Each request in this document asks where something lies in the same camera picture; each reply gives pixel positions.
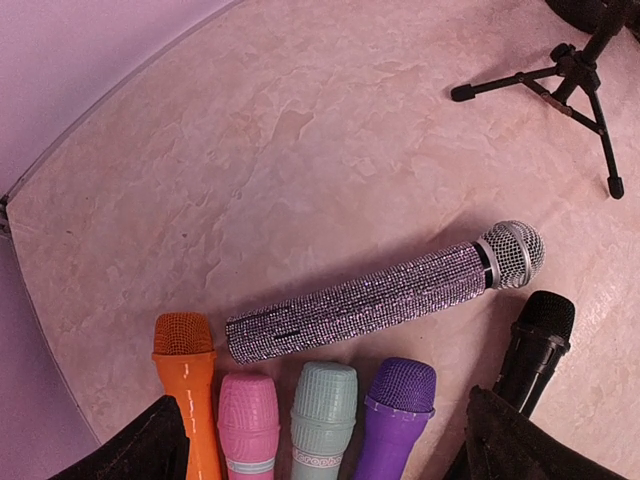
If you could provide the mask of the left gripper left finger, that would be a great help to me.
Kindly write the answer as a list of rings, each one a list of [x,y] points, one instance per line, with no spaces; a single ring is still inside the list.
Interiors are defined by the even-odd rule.
[[[54,480],[184,479],[190,440],[176,399],[164,395]]]

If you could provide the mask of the black microphone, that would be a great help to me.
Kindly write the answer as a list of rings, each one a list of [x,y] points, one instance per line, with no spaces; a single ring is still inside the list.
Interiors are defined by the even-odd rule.
[[[570,350],[572,301],[538,290],[511,325],[511,338],[493,392],[521,415],[533,413],[560,359]]]

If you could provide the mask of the purple microphone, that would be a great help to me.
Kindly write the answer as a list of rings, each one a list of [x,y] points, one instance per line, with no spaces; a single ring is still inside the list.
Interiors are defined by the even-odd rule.
[[[430,365],[391,357],[365,396],[365,435],[355,479],[399,479],[435,414],[437,375]]]

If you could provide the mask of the teal microphone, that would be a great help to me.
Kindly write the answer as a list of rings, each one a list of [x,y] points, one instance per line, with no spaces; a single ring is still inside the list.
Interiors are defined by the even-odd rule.
[[[307,362],[291,409],[291,478],[338,477],[356,423],[358,379],[336,362]]]

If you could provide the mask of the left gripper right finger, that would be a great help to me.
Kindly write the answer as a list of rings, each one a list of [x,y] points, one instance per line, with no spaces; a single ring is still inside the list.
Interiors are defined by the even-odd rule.
[[[447,479],[619,479],[545,433],[494,392],[474,386],[465,442]]]

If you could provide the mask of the orange microphone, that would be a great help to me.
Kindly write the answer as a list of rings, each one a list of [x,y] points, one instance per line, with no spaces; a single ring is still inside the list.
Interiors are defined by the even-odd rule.
[[[194,312],[160,315],[152,360],[167,395],[179,405],[190,440],[188,479],[220,479],[212,383],[216,352],[207,318]]]

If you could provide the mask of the black tripod microphone stand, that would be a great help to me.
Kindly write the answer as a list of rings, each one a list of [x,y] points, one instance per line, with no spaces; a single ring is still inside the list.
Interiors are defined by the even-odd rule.
[[[465,102],[477,95],[522,84],[538,95],[555,110],[573,119],[600,138],[606,161],[608,191],[612,198],[624,196],[623,180],[618,174],[608,127],[597,94],[601,85],[597,73],[597,60],[609,42],[618,35],[627,23],[639,15],[637,1],[611,1],[605,8],[595,33],[582,50],[572,44],[561,43],[550,53],[553,66],[528,72],[517,72],[511,76],[481,83],[463,84],[450,91],[455,102]],[[582,90],[589,99],[593,118],[571,107],[570,96]]]

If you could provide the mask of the glitter microphone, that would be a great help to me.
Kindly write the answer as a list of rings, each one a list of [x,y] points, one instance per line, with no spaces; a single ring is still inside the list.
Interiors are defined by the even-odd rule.
[[[436,313],[486,291],[526,286],[541,270],[545,244],[520,221],[345,283],[246,312],[225,326],[239,365],[346,341]]]

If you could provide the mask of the pink microphone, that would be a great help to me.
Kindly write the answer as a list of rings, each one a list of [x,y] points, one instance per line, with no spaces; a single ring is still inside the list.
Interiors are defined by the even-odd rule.
[[[271,377],[230,373],[222,381],[218,431],[231,479],[272,479],[279,445],[277,393]]]

